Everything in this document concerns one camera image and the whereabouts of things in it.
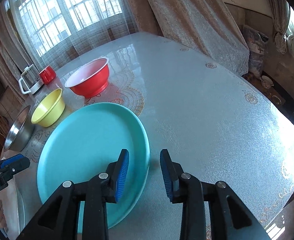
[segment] beige curtain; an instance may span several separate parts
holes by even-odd
[[[0,3],[0,80],[9,86],[17,99],[23,103],[26,95],[22,95],[18,85],[20,78],[19,66],[31,65],[24,48],[20,44],[10,24],[4,1]]]
[[[285,33],[290,20],[290,7],[286,0],[269,0],[269,4],[275,29],[274,44],[277,51],[285,54],[287,50]]]
[[[128,2],[140,30],[156,34],[157,24],[144,15],[151,14],[151,7],[166,38],[196,49],[240,75],[248,72],[249,49],[222,0]]]

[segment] glass kettle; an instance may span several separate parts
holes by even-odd
[[[23,94],[31,93],[33,95],[44,84],[39,76],[39,71],[34,64],[26,67],[20,76],[21,78],[18,80],[18,84],[20,85],[20,91]]]

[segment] red cup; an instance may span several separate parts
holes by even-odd
[[[39,73],[39,76],[44,84],[48,85],[56,78],[56,72],[51,68],[51,66],[47,66]]]

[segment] black clamp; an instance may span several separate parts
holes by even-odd
[[[106,203],[121,198],[129,153],[122,149],[116,162],[110,163],[89,181],[74,184],[63,182],[49,197],[17,240],[75,240],[77,239],[80,202],[85,201],[82,239],[108,240]]]
[[[209,203],[212,240],[270,240],[227,183],[200,182],[172,162],[167,149],[160,153],[160,166],[169,200],[183,203],[180,240],[206,239],[204,201]]]
[[[13,176],[25,169],[30,165],[28,158],[21,154],[17,154],[9,159],[0,161],[0,191],[8,186],[8,181],[13,178]],[[0,240],[8,239],[0,231]]]

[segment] metal bowl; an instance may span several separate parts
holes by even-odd
[[[27,145],[35,125],[31,123],[31,106],[26,106],[16,117],[4,144],[4,150],[20,152]]]

